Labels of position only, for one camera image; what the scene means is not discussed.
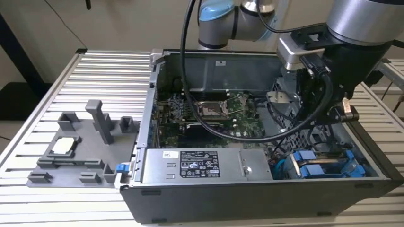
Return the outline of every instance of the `power supply label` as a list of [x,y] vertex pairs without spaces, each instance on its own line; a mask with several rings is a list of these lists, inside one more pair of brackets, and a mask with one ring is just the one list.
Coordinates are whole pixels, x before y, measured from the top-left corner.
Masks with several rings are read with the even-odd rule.
[[181,176],[221,177],[218,151],[182,151]]

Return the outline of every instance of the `cable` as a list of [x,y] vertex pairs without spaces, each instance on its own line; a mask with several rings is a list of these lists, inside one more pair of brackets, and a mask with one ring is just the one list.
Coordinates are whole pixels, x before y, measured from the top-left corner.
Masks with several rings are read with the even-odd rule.
[[307,25],[307,26],[302,26],[302,27],[297,27],[297,28],[291,28],[291,29],[286,29],[286,30],[277,30],[275,28],[273,28],[267,22],[265,21],[265,17],[262,15],[262,0],[258,0],[258,14],[259,14],[259,18],[261,18],[261,21],[263,23],[263,25],[266,26],[266,28],[273,31],[274,33],[290,33],[290,32],[294,32],[297,30],[301,30],[301,29],[305,29],[305,28],[309,28],[309,27],[315,27],[315,26],[321,26],[321,25],[325,25],[326,23],[318,23],[318,24],[314,24],[314,25]]
[[203,4],[203,0],[201,0],[201,3],[198,4],[198,18],[197,18],[198,26],[201,25],[202,4]]
[[275,151],[281,148],[281,146],[282,146],[285,140],[286,140],[286,137],[279,141],[277,147],[274,148],[274,153],[275,153]]
[[269,105],[271,106],[271,109],[274,110],[274,112],[277,112],[278,115],[281,115],[283,118],[290,120],[293,123],[295,122],[295,119],[289,115],[286,115],[283,112],[281,112],[281,110],[275,107],[273,102],[269,102]]
[[223,134],[222,132],[217,131],[209,125],[209,123],[205,121],[203,117],[199,115],[199,113],[195,109],[195,106],[194,106],[194,103],[193,103],[193,98],[191,98],[190,87],[189,87],[189,83],[187,83],[186,45],[187,45],[189,27],[190,27],[190,21],[191,21],[191,15],[193,15],[193,9],[194,9],[194,6],[195,6],[195,2],[197,2],[197,0],[190,0],[189,10],[187,10],[187,14],[186,14],[186,21],[185,21],[185,26],[183,26],[182,42],[181,42],[182,43],[181,44],[182,81],[183,81],[183,87],[185,87],[185,95],[186,95],[187,102],[189,102],[189,105],[190,105],[191,110],[193,110],[194,117],[197,118],[197,120],[199,121],[199,123],[207,129],[207,131],[210,133],[213,133],[214,135],[217,135],[218,137],[222,137],[225,139],[237,140],[237,141],[241,141],[241,142],[245,142],[245,143],[266,143],[266,142],[273,142],[273,141],[282,140],[287,136],[299,132],[307,126],[307,124],[310,124],[313,121],[315,121],[318,116],[323,113],[325,109],[329,107],[329,103],[330,103],[330,101],[333,99],[333,96],[334,96],[334,84],[333,84],[331,78],[329,76],[329,72],[326,70],[322,70],[322,69],[317,70],[317,75],[321,77],[321,79],[325,81],[325,84],[326,84],[325,97],[323,97],[322,102],[318,105],[315,111],[305,119],[305,121],[299,125],[297,125],[293,129],[290,129],[289,131],[282,132],[277,135],[263,137],[263,138],[237,137],[237,136],[231,136],[229,134]]
[[315,145],[314,145],[314,142],[313,142],[311,139],[310,139],[311,134],[314,133],[314,130],[315,130],[315,127],[313,127],[313,128],[310,129],[309,141],[310,141],[310,145],[311,145],[311,147],[314,148],[314,150],[318,151],[318,149],[317,149],[317,147],[315,147]]
[[401,41],[401,40],[394,40],[393,41],[393,45],[394,46],[397,46],[397,47],[399,47],[399,48],[404,48],[404,42],[403,41]]
[[382,96],[382,100],[385,100],[385,97],[386,97],[386,95],[387,95],[387,92],[389,92],[390,89],[391,89],[391,86],[393,86],[393,82],[391,82],[390,86],[387,87],[387,89],[386,89],[386,91],[385,91],[385,94],[383,94],[383,96]]
[[59,17],[59,19],[62,20],[63,22],[63,25],[66,26],[66,28],[71,31],[71,33],[74,34],[74,36],[78,38],[78,40],[82,42],[85,48],[87,49],[87,46],[86,44],[83,43],[82,39],[79,38],[79,36],[77,35],[77,33],[71,30],[71,28],[69,27],[69,25],[66,24],[65,20],[62,19],[59,13],[57,12],[57,10],[54,9],[53,5],[50,4],[50,2],[47,0],[45,0],[45,2],[49,4],[49,6],[51,7],[51,9],[54,10],[57,16]]
[[398,102],[397,107],[395,107],[395,108],[394,108],[394,110],[393,110],[393,112],[394,112],[394,113],[398,111],[398,109],[399,109],[401,105],[402,105],[402,101],[401,101],[401,102]]
[[5,137],[5,136],[0,136],[0,138],[2,138],[2,139],[6,139],[6,140],[9,140],[9,141],[13,140],[13,139],[10,139],[10,138],[7,138],[7,137]]

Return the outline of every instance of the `blue release tab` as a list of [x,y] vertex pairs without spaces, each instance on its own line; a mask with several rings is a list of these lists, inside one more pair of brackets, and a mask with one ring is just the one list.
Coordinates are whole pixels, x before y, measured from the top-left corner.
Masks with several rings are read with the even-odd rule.
[[130,165],[129,164],[118,164],[117,165],[117,172],[127,174],[130,172]]
[[202,4],[201,21],[210,21],[223,17],[234,8],[234,0],[207,0]]

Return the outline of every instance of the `gray parts tray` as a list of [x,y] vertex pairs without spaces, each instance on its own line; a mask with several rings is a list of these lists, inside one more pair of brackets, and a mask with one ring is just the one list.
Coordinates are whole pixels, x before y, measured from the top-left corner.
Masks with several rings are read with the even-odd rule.
[[29,176],[29,187],[115,187],[115,168],[131,161],[139,122],[131,117],[113,121],[109,114],[102,116],[103,128],[107,126],[114,139],[110,144],[102,138],[106,131],[94,120],[79,120],[75,113],[62,114],[61,129]]

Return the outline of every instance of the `floor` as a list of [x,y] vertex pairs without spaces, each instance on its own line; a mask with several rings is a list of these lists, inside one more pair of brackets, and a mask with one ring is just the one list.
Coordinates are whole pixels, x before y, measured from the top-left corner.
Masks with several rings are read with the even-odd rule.
[[[13,139],[25,122],[21,121],[0,121],[0,136]],[[0,153],[6,149],[10,141],[0,138]]]

